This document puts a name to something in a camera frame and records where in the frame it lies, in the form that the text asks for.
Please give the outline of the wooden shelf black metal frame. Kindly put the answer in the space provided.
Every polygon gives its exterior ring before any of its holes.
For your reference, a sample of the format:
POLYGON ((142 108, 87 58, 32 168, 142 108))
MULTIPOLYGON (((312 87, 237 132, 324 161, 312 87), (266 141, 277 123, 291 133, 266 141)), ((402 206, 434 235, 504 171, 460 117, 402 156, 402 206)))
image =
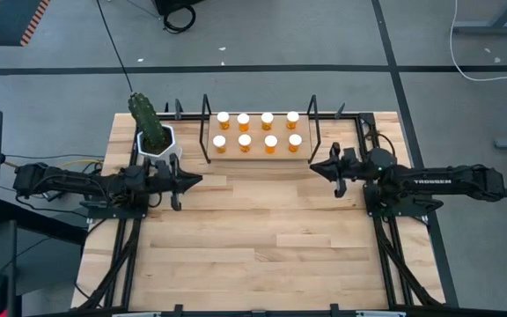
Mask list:
POLYGON ((295 129, 286 127, 287 112, 273 112, 274 121, 271 130, 261 128, 263 113, 245 113, 250 117, 249 130, 241 132, 237 116, 243 113, 227 112, 230 115, 230 127, 227 130, 219 128, 217 114, 212 111, 207 95, 202 97, 202 111, 200 114, 199 145, 207 162, 214 161, 306 161, 312 162, 321 144, 320 114, 315 96, 309 101, 307 110, 298 112, 300 119, 295 129), (252 138, 250 151, 242 152, 239 148, 239 136, 248 134, 252 138), (292 134, 299 134, 303 142, 299 151, 290 152, 288 139, 292 134), (217 153, 212 143, 213 137, 221 135, 226 138, 226 152, 217 153), (272 154, 265 152, 264 139, 273 135, 278 139, 276 151, 272 154))

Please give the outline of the green cactus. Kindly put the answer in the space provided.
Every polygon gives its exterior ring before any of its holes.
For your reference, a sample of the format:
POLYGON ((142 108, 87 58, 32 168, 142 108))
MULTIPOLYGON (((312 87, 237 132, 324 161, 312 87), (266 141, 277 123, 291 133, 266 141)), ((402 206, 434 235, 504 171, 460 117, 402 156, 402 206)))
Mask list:
POLYGON ((140 92, 132 92, 128 104, 129 112, 143 133, 145 151, 159 154, 168 145, 167 132, 150 100, 140 92))

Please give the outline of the grey table leg frame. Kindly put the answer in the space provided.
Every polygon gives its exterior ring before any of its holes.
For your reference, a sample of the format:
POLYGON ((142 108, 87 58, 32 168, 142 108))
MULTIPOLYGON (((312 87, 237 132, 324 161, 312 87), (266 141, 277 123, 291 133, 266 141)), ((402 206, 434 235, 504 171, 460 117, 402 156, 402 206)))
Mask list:
POLYGON ((455 0, 454 14, 451 23, 453 33, 507 33, 507 5, 488 21, 458 21, 459 0, 455 0))

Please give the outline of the white plant pot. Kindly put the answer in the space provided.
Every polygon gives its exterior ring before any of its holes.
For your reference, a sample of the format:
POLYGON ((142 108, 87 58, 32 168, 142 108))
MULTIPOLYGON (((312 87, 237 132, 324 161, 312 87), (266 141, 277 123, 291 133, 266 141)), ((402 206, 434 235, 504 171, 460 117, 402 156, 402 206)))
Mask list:
POLYGON ((152 152, 148 152, 144 148, 143 132, 139 132, 136 135, 136 137, 137 137, 136 145, 137 145, 138 154, 149 159, 151 161, 151 163, 155 163, 156 161, 159 161, 159 160, 164 160, 166 163, 168 163, 169 157, 171 154, 175 154, 178 159, 182 155, 183 150, 176 139, 175 130, 174 130, 173 126, 165 125, 164 130, 165 130, 166 134, 168 135, 168 141, 170 143, 159 154, 154 154, 152 152))

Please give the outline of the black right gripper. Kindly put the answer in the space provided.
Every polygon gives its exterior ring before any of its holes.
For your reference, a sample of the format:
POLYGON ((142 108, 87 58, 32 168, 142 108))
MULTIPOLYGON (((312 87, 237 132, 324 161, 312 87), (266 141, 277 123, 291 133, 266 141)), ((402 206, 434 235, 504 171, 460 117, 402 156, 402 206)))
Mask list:
POLYGON ((364 162, 360 161, 354 148, 341 149, 339 143, 334 142, 330 149, 330 158, 318 163, 310 164, 310 169, 321 175, 328 181, 333 179, 333 166, 335 172, 334 182, 336 188, 334 196, 341 198, 347 191, 346 179, 350 181, 367 181, 369 174, 364 166, 364 162))

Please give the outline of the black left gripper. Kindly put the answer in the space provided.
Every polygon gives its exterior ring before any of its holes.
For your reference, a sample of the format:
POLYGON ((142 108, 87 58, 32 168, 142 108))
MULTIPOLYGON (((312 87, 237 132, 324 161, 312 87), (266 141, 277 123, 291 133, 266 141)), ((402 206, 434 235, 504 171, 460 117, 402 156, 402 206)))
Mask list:
MULTIPOLYGON (((179 181, 177 178, 177 168, 179 159, 176 154, 169 156, 169 163, 163 160, 156 162, 156 173, 153 176, 154 191, 163 194, 171 192, 171 207, 173 210, 181 210, 181 202, 179 199, 179 181)), ((191 187, 202 181, 202 176, 197 173, 189 173, 182 171, 181 191, 187 192, 191 187)))

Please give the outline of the dark mat orange striped edge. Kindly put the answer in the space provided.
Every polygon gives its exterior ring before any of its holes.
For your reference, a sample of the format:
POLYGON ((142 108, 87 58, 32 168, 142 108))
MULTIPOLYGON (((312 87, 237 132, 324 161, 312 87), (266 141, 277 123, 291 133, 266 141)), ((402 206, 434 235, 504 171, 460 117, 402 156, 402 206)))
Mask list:
POLYGON ((0 46, 27 46, 50 2, 0 0, 0 46))

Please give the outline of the black equipment box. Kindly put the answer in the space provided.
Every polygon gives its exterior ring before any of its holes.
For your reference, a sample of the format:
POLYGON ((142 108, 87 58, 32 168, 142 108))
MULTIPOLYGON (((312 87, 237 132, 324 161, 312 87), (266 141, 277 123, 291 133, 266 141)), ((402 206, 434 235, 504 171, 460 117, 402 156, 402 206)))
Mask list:
POLYGON ((160 16, 165 16, 179 9, 193 6, 203 0, 151 0, 160 16))

